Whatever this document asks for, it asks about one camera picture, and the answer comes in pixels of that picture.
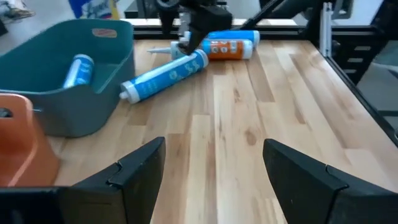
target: orange object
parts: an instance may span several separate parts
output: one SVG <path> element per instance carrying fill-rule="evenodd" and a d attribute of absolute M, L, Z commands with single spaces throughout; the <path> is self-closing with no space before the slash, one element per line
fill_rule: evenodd
<path fill-rule="evenodd" d="M 52 185 L 59 160 L 24 96 L 0 94 L 0 187 Z M 9 111 L 10 117 L 4 117 Z"/>

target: wooden tabletop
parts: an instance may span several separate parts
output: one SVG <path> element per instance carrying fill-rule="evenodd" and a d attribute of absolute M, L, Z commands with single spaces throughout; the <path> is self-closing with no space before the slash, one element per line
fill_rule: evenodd
<path fill-rule="evenodd" d="M 168 45 L 137 41 L 137 75 L 168 62 L 146 52 Z M 261 41 L 250 60 L 213 61 L 148 100 L 121 101 L 91 136 L 50 138 L 62 159 L 56 184 L 74 184 L 157 136 L 167 155 L 155 224 L 285 222 L 262 160 L 265 138 L 398 192 L 398 149 L 306 41 Z"/>

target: teal plastic bin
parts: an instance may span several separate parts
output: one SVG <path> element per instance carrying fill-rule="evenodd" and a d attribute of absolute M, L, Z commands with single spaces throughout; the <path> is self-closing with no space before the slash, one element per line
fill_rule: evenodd
<path fill-rule="evenodd" d="M 0 91 L 28 97 L 45 133 L 80 137 L 99 130 L 119 101 L 120 84 L 134 76 L 128 22 L 61 22 L 0 57 Z M 63 89 L 76 54 L 95 63 L 90 85 Z"/>

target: white caulk tube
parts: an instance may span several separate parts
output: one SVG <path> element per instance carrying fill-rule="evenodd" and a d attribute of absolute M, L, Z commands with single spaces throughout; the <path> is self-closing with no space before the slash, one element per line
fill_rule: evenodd
<path fill-rule="evenodd" d="M 144 100 L 180 80 L 199 72 L 208 65 L 206 53 L 200 49 L 121 84 L 121 99 L 130 103 Z"/>
<path fill-rule="evenodd" d="M 209 60 L 250 59 L 253 44 L 250 40 L 208 40 L 201 42 L 198 49 L 203 50 Z M 172 60 L 185 56 L 178 48 L 178 41 L 171 41 L 170 47 L 149 49 L 150 53 L 170 54 Z"/>

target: blue caulk tube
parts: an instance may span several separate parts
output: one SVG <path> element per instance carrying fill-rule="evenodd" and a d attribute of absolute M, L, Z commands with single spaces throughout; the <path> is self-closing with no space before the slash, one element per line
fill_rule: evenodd
<path fill-rule="evenodd" d="M 93 68 L 94 61 L 91 57 L 84 54 L 75 55 L 62 87 L 90 84 Z"/>
<path fill-rule="evenodd" d="M 206 53 L 200 49 L 178 58 L 121 84 L 121 99 L 130 103 L 144 100 L 180 80 L 193 75 L 208 65 Z"/>
<path fill-rule="evenodd" d="M 191 32 L 184 32 L 184 39 L 188 39 L 191 36 Z M 253 43 L 253 47 L 257 47 L 260 42 L 260 32 L 258 30 L 224 30 L 224 31 L 214 31 L 210 32 L 206 39 L 210 40 L 250 40 Z"/>

